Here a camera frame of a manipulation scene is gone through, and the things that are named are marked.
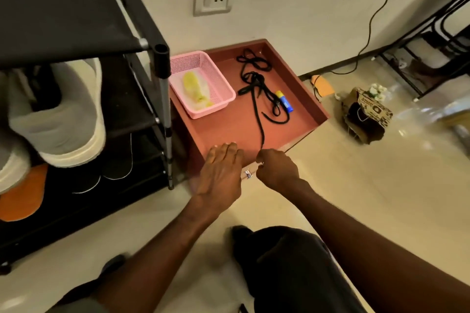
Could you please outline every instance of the forearm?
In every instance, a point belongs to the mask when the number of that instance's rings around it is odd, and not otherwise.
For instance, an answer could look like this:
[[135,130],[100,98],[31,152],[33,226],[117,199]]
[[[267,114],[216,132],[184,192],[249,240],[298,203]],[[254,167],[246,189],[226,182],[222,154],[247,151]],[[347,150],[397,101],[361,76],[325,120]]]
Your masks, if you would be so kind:
[[296,179],[282,193],[305,215],[376,312],[469,312],[470,287],[375,233]]
[[155,238],[110,276],[94,297],[109,313],[151,313],[198,237],[215,220],[193,197]]

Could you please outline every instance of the baseboard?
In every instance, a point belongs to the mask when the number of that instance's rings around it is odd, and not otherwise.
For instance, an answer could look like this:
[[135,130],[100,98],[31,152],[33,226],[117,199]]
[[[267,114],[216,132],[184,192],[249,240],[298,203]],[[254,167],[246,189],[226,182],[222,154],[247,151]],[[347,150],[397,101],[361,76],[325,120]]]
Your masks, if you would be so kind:
[[[379,47],[378,49],[373,49],[372,51],[368,51],[366,53],[363,53],[362,55],[359,56],[359,60],[362,60],[363,58],[368,58],[368,57],[379,55],[380,53],[384,52],[388,48],[389,48],[389,45]],[[337,68],[344,67],[344,66],[347,66],[347,65],[349,65],[353,62],[356,62],[357,58],[358,58],[357,56],[351,57],[351,58],[345,59],[344,61],[340,61],[340,62],[337,62],[335,64],[319,68],[315,71],[302,74],[302,75],[299,76],[299,79],[301,81],[304,81],[304,80],[312,78],[312,76],[314,76],[314,75],[331,72],[331,71],[333,71]]]

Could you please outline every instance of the person's left hand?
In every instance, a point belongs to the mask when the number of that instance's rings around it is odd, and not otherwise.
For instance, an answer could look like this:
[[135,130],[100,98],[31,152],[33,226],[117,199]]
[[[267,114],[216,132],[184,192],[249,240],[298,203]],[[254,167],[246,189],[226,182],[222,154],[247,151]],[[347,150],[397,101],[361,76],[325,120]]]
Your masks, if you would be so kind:
[[204,208],[215,217],[240,197],[242,163],[243,150],[235,143],[209,150],[195,197],[201,199]]

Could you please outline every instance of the brown plastic tray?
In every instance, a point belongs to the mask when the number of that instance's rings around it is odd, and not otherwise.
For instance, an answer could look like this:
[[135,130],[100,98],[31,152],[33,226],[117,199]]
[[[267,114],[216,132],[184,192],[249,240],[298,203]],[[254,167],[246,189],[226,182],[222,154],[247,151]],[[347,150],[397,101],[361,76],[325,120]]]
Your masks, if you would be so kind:
[[[261,112],[278,121],[285,120],[285,113],[282,111],[281,115],[275,118],[272,115],[272,103],[267,100],[264,93],[257,99],[266,137],[263,148],[286,151],[326,121],[329,115],[267,40],[239,43],[206,51],[236,92],[247,85],[240,78],[243,64],[236,60],[237,56],[243,54],[245,48],[253,50],[273,65],[270,72],[258,72],[264,75],[268,88],[273,92],[278,90],[283,92],[294,108],[287,124],[273,124],[264,119]],[[245,68],[245,72],[253,70],[255,69],[252,65],[247,65]],[[235,142],[239,148],[244,149],[244,166],[246,166],[244,170],[255,172],[257,166],[253,163],[261,147],[261,133],[250,93],[237,95],[226,108],[195,120],[188,116],[171,88],[170,98],[174,111],[174,129],[185,147],[185,157],[188,159],[186,172],[190,176],[198,173],[203,159],[213,145],[230,142]]]

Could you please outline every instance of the plastic basket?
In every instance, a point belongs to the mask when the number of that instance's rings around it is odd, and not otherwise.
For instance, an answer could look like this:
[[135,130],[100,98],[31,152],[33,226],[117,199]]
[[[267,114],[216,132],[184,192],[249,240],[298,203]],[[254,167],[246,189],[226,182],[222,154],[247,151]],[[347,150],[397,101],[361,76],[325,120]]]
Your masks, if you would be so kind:
[[[197,119],[223,109],[228,105],[228,103],[235,99],[235,91],[230,84],[228,84],[223,74],[219,71],[207,53],[203,51],[195,51],[173,56],[170,58],[170,66],[172,72],[172,75],[169,78],[170,85],[192,119]],[[185,101],[185,96],[183,96],[183,76],[188,71],[196,71],[199,75],[204,77],[209,86],[211,101],[214,105],[204,109],[195,110],[192,109]]]

